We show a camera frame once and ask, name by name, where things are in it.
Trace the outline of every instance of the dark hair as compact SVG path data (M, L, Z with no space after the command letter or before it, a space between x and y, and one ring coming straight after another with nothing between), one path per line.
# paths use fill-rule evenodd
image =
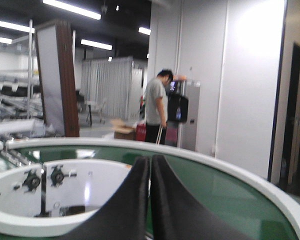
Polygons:
M167 75L169 76L168 79L170 79L170 81L174 79L174 75L170 69L162 69L161 72L158 73L157 77L158 76L165 77Z

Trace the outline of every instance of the black rubber part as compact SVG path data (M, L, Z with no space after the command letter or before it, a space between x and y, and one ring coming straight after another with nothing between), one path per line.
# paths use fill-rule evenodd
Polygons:
M252 240L197 201L163 155L152 157L150 192L155 240Z
M149 158L136 158L113 196L91 218L56 240L144 240L149 192Z

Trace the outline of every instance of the curtain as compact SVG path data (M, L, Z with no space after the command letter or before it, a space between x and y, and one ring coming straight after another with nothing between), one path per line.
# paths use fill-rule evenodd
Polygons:
M132 57L84 61L80 93L88 101L105 101L105 116L127 120L132 64Z

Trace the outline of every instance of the floor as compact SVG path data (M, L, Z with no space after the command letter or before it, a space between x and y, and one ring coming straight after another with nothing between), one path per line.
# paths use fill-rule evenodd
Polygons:
M88 113L85 111L78 114L80 137L114 139L115 133L110 118L100 118L98 114L92 114L92 125L90 126L90 119L87 119L87 116ZM136 125L137 120L129 121L128 124L131 126ZM300 171L297 176L294 181L296 184L294 188L290 187L288 189L288 194L300 204Z

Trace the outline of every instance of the red bag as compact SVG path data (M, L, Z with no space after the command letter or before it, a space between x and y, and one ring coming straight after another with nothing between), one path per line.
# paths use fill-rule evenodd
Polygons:
M144 142L146 140L146 124L141 122L136 126L135 140Z

